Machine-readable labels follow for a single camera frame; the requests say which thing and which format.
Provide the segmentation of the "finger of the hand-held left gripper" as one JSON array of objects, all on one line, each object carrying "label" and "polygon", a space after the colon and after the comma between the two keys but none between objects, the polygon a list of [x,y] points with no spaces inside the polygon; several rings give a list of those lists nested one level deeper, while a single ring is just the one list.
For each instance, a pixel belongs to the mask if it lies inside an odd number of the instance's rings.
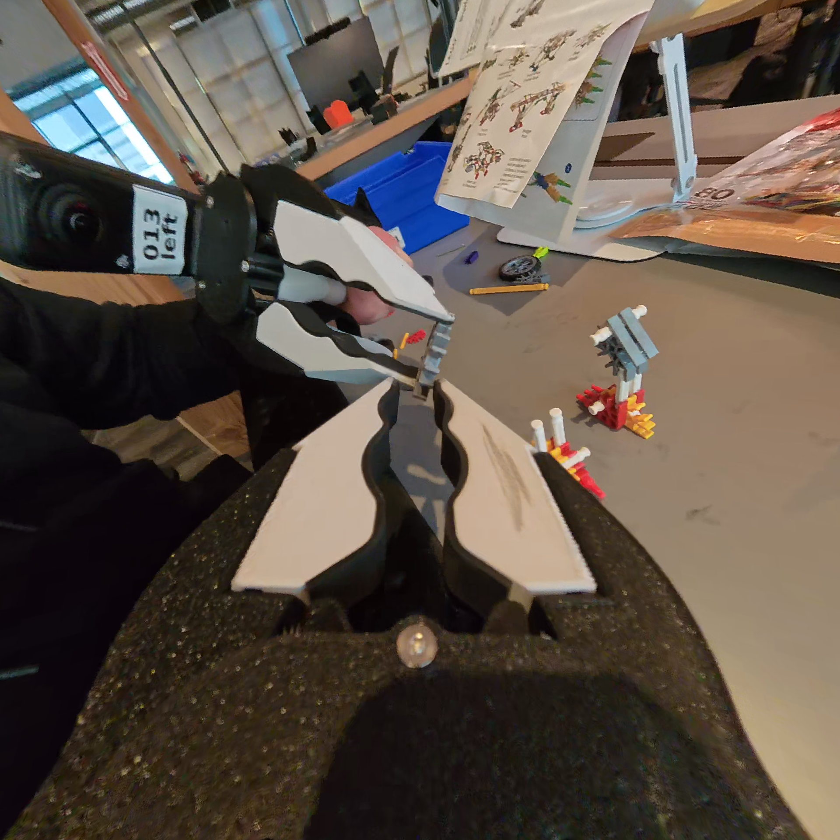
[{"label": "finger of the hand-held left gripper", "polygon": [[384,345],[330,327],[307,303],[277,301],[258,315],[256,340],[312,379],[359,385],[394,379],[412,389],[419,369]]},{"label": "finger of the hand-held left gripper", "polygon": [[272,228],[285,262],[323,275],[331,270],[344,285],[372,291],[394,309],[436,322],[455,320],[433,286],[362,222],[281,201]]}]

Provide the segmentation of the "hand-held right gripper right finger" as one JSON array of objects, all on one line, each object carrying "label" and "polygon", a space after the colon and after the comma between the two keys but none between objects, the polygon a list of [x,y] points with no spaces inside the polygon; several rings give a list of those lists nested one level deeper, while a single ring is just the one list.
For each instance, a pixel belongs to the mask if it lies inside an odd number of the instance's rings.
[{"label": "hand-held right gripper right finger", "polygon": [[460,601],[591,594],[595,577],[547,478],[563,468],[447,380],[434,384],[440,462],[453,490],[446,585]]}]

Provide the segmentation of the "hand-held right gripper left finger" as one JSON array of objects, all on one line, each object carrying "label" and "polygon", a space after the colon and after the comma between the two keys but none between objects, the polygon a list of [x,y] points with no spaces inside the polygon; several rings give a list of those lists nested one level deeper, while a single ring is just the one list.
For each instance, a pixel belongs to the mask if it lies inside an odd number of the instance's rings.
[{"label": "hand-held right gripper left finger", "polygon": [[234,577],[234,592],[362,601],[385,567],[380,482],[400,387],[388,379],[285,452],[287,469]]}]

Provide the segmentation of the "small red yellow toy assembly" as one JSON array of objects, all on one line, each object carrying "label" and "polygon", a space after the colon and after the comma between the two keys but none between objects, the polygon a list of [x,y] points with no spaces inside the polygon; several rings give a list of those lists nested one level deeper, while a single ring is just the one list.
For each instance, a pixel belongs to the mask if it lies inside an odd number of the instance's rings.
[{"label": "small red yellow toy assembly", "polygon": [[540,419],[531,422],[532,449],[537,453],[550,455],[565,471],[596,499],[606,498],[604,490],[597,484],[587,468],[586,460],[591,451],[587,447],[575,449],[565,435],[564,415],[560,408],[549,410],[549,430]]}]

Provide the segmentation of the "grey snowflake connector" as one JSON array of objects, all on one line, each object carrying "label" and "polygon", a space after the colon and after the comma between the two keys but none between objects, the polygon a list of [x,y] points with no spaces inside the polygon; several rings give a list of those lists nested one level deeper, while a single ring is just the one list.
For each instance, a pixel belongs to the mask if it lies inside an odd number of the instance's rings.
[{"label": "grey snowflake connector", "polygon": [[454,320],[436,322],[427,339],[426,348],[417,366],[413,388],[415,398],[425,401],[440,376],[440,367],[448,353]]}]

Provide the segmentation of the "blue white-labelled plastic bin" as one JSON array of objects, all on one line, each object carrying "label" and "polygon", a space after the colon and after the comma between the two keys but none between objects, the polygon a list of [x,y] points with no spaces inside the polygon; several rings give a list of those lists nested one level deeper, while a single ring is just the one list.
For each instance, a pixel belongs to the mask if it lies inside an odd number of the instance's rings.
[{"label": "blue white-labelled plastic bin", "polygon": [[352,205],[362,192],[380,226],[408,255],[469,225],[469,217],[435,202],[452,145],[418,141],[325,189],[332,200]]}]

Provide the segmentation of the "wooden workbench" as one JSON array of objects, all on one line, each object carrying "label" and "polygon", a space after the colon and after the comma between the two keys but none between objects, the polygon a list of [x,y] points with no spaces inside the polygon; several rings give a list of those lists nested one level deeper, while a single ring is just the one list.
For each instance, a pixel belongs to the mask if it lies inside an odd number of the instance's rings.
[{"label": "wooden workbench", "polygon": [[[740,23],[793,5],[793,2],[657,2],[653,23],[643,28],[637,46],[661,35],[700,35],[720,25]],[[379,124],[361,122],[318,142],[318,153],[299,166],[313,181],[327,184],[390,154],[409,149],[438,114],[466,99],[469,79],[459,80],[401,106]],[[719,172],[787,130],[839,105],[838,95],[698,111],[692,127],[700,175]],[[595,178],[657,178],[676,173],[667,118],[610,123],[595,158]]]}]

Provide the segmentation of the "grey-topped red yellow toy assembly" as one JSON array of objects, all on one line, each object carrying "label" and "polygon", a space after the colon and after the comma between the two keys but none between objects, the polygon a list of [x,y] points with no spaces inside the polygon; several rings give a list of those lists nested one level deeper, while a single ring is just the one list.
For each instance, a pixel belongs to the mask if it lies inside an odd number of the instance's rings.
[{"label": "grey-topped red yellow toy assembly", "polygon": [[658,347],[642,323],[647,308],[640,304],[610,317],[590,335],[597,354],[615,382],[608,387],[591,385],[576,401],[596,421],[613,431],[626,429],[648,440],[655,432],[653,415],[646,410],[644,375]]}]

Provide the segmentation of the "wooden beam with red sign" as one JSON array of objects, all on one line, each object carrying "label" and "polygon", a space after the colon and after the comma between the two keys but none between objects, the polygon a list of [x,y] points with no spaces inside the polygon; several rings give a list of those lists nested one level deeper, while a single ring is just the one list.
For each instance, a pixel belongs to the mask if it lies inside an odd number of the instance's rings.
[{"label": "wooden beam with red sign", "polygon": [[122,110],[174,182],[194,194],[199,193],[198,187],[181,161],[176,143],[171,142],[160,130],[159,121],[154,119],[154,115],[142,104],[136,94],[138,88],[126,81],[119,69],[113,65],[104,41],[95,33],[78,6],[70,1],[43,1],[42,4],[76,47],[80,56],[96,71],[104,86],[117,99]]}]

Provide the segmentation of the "black monitor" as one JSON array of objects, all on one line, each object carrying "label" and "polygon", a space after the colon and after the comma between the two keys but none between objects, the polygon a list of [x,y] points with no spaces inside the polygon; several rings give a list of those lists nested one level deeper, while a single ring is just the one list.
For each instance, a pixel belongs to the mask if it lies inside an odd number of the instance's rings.
[{"label": "black monitor", "polygon": [[287,56],[307,110],[325,109],[337,100],[353,109],[360,93],[351,81],[360,74],[374,91],[382,89],[385,67],[368,17],[346,17],[320,33]]}]

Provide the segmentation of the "orange toy parts bag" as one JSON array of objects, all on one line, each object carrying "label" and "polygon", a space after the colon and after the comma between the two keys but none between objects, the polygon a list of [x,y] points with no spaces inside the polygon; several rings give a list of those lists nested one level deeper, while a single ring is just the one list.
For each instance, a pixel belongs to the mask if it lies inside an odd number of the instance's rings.
[{"label": "orange toy parts bag", "polygon": [[839,268],[839,110],[820,114],[612,231],[671,253],[737,253]]}]

